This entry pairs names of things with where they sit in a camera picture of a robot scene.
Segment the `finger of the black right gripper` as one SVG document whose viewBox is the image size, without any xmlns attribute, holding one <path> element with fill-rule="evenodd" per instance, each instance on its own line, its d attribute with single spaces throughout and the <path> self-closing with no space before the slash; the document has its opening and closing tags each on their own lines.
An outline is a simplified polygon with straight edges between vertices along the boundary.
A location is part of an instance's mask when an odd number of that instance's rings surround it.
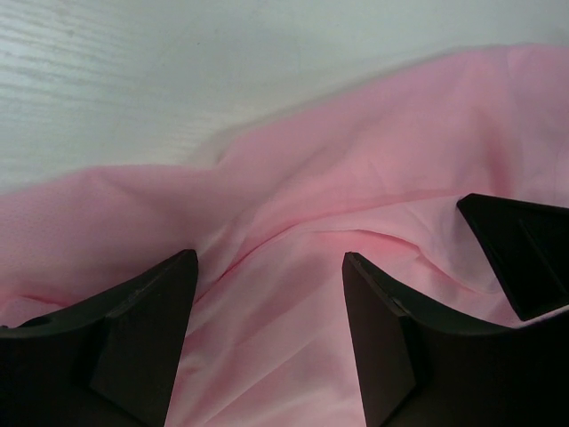
<svg viewBox="0 0 569 427">
<path fill-rule="evenodd" d="M 457 208 L 521 320 L 568 305 L 567 208 L 481 194 Z"/>
</svg>

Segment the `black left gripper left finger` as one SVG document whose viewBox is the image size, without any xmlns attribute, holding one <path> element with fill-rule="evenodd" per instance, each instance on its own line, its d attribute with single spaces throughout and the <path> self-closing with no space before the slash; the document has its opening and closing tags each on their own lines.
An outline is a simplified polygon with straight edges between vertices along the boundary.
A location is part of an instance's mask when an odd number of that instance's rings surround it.
<svg viewBox="0 0 569 427">
<path fill-rule="evenodd" d="M 184 250 L 65 309 L 1 329 L 3 426 L 163 426 L 198 275 Z"/>
</svg>

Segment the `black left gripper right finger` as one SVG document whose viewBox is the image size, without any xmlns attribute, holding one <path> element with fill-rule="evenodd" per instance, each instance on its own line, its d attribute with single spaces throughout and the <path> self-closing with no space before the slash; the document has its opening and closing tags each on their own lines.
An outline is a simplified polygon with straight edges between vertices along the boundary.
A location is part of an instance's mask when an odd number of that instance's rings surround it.
<svg viewBox="0 0 569 427">
<path fill-rule="evenodd" d="M 568 316 L 473 318 L 348 253 L 342 280 L 369 426 L 565 426 Z"/>
</svg>

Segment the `pink t shirt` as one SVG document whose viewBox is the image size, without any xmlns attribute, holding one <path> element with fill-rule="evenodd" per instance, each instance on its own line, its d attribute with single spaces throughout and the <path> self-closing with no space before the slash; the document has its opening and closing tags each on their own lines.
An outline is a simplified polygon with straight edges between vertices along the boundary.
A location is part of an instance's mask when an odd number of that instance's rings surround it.
<svg viewBox="0 0 569 427">
<path fill-rule="evenodd" d="M 456 202 L 568 203 L 568 51 L 456 53 L 234 141 L 205 169 L 98 167 L 1 198 L 1 321 L 79 302 L 189 248 L 196 305 L 171 426 L 360 426 L 341 264 L 358 252 L 518 326 Z"/>
</svg>

